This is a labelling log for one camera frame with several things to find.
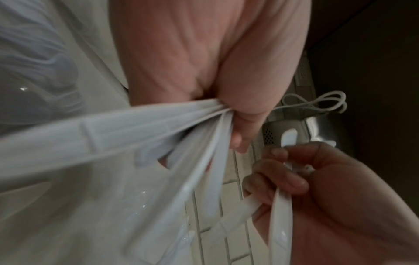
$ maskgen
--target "skin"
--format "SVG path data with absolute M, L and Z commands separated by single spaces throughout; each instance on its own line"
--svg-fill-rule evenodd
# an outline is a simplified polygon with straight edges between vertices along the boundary
M 312 165 L 292 173 L 283 162 Z M 327 144 L 268 147 L 243 180 L 264 203 L 253 216 L 268 241 L 276 188 L 293 195 L 293 265 L 419 264 L 419 219 L 366 165 Z
M 280 101 L 307 36 L 310 0 L 110 0 L 132 105 L 216 97 L 245 152 Z

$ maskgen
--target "white cable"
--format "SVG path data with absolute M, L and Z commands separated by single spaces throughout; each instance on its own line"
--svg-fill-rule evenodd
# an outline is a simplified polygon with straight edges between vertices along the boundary
M 302 101 L 302 103 L 288 105 L 285 102 L 285 99 L 290 96 L 296 97 L 297 99 Z M 319 96 L 313 101 L 307 101 L 306 99 L 304 99 L 303 97 L 297 94 L 285 94 L 281 100 L 282 106 L 278 106 L 274 108 L 273 110 L 286 109 L 286 108 L 299 108 L 299 109 L 315 110 L 315 111 L 320 111 L 320 112 L 330 112 L 330 111 L 337 110 L 340 107 L 342 107 L 338 111 L 338 113 L 343 113 L 346 111 L 348 107 L 348 104 L 345 102 L 345 100 L 346 100 L 346 94 L 342 91 L 327 92 Z M 319 108 L 315 106 L 316 103 L 323 102 L 323 101 L 336 101 L 336 104 L 328 108 Z

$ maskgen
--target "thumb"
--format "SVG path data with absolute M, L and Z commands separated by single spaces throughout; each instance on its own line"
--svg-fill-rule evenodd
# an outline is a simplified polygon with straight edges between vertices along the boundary
M 249 145 L 258 134 L 268 115 L 269 111 L 261 114 L 234 113 L 233 133 L 241 136 L 241 142 L 236 148 L 237 152 L 242 154 L 247 152 Z

